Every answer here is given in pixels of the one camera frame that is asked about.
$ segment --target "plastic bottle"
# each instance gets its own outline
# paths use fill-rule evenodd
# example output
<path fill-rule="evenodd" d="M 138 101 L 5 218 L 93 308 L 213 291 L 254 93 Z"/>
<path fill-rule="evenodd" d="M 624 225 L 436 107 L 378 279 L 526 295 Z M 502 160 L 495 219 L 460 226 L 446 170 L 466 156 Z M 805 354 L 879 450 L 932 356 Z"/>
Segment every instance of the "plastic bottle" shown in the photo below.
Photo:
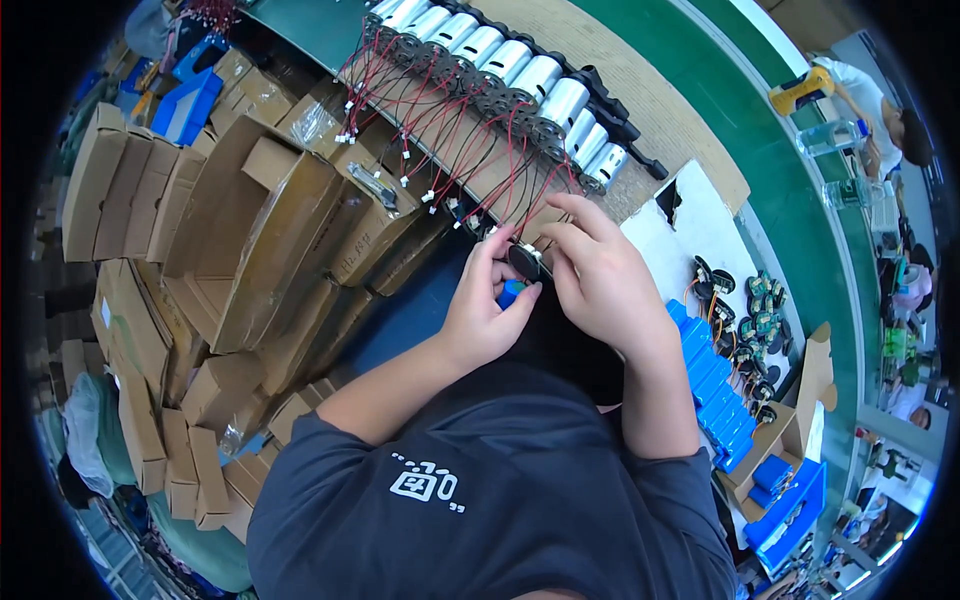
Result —
<path fill-rule="evenodd" d="M 891 181 L 877 181 L 864 176 L 851 180 L 831 181 L 824 184 L 824 204 L 830 208 L 865 207 L 894 195 Z"/>
<path fill-rule="evenodd" d="M 854 148 L 860 145 L 867 135 L 870 135 L 870 130 L 863 119 L 856 123 L 846 119 L 829 121 L 797 132 L 797 148 L 807 158 L 814 158 Z"/>

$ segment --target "open cardboard box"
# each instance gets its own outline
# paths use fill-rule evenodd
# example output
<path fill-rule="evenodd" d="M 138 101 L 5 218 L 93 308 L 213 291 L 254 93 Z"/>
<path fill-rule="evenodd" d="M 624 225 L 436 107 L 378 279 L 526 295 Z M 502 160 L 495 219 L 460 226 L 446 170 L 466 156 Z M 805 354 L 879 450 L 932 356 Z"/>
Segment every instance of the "open cardboard box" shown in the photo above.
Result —
<path fill-rule="evenodd" d="M 163 280 L 210 351 L 253 349 L 301 263 L 322 244 L 344 180 L 276 130 L 240 116 L 207 159 Z"/>
<path fill-rule="evenodd" d="M 754 446 L 740 464 L 729 474 L 717 471 L 720 482 L 728 490 L 728 497 L 735 501 L 748 522 L 757 522 L 767 514 L 749 497 L 754 486 L 754 471 L 768 456 L 779 456 L 793 467 L 800 468 L 806 454 L 807 441 L 817 401 L 832 411 L 836 408 L 837 393 L 833 385 L 833 362 L 830 359 L 830 325 L 824 323 L 806 340 L 804 367 L 801 378 L 794 386 L 797 392 L 796 408 L 779 402 L 770 407 L 777 413 L 777 420 L 761 425 L 754 434 Z"/>
<path fill-rule="evenodd" d="M 341 285 L 362 285 L 373 266 L 390 251 L 394 243 L 418 219 L 427 215 L 427 206 L 420 198 L 433 184 L 429 170 L 420 170 L 403 186 L 400 183 L 402 146 L 394 143 L 395 136 L 396 128 L 393 125 L 385 119 L 376 119 L 360 133 L 356 143 L 348 145 L 336 160 L 337 170 L 371 198 L 366 214 L 347 237 L 331 265 L 331 274 Z M 411 158 L 406 164 L 412 170 L 420 162 L 418 156 L 422 154 L 416 147 L 410 148 Z M 396 192 L 396 207 L 387 208 L 357 180 L 349 172 L 351 163 L 359 165 L 371 175 L 379 172 L 379 180 Z"/>

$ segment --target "blue cylindrical part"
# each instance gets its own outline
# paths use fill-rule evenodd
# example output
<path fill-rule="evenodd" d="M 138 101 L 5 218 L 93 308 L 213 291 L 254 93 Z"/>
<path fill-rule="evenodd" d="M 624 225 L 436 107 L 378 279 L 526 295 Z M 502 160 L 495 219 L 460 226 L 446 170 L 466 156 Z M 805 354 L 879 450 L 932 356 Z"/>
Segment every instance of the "blue cylindrical part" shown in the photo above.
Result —
<path fill-rule="evenodd" d="M 496 297 L 496 305 L 499 306 L 501 310 L 507 310 L 525 287 L 527 287 L 526 284 L 517 279 L 504 281 L 503 291 Z"/>

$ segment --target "white shirt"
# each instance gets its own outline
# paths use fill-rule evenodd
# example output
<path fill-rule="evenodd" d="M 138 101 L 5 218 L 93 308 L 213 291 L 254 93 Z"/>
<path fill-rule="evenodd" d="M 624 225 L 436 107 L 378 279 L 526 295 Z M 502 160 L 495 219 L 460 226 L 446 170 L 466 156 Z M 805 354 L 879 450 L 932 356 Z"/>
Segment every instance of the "white shirt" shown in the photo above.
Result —
<path fill-rule="evenodd" d="M 890 401 L 887 402 L 887 412 L 897 419 L 910 420 L 910 415 L 924 405 L 925 396 L 925 385 L 908 387 L 901 383 L 890 394 Z"/>
<path fill-rule="evenodd" d="M 871 132 L 871 136 L 880 150 L 880 167 L 876 177 L 880 181 L 887 179 L 887 174 L 903 160 L 903 152 L 894 146 L 890 132 L 883 123 L 883 92 L 879 85 L 874 78 L 845 62 L 827 57 L 817 57 L 813 62 L 826 68 L 833 80 L 842 84 L 851 99 L 874 120 L 875 130 Z"/>

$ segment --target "black round part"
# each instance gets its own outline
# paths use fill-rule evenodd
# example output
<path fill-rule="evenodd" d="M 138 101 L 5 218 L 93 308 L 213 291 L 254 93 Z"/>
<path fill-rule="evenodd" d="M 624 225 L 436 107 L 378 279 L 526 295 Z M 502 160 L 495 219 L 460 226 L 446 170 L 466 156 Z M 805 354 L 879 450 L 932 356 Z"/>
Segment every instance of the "black round part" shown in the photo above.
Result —
<path fill-rule="evenodd" d="M 529 281 L 540 281 L 540 262 L 522 246 L 511 246 L 507 250 L 507 260 L 523 278 Z"/>

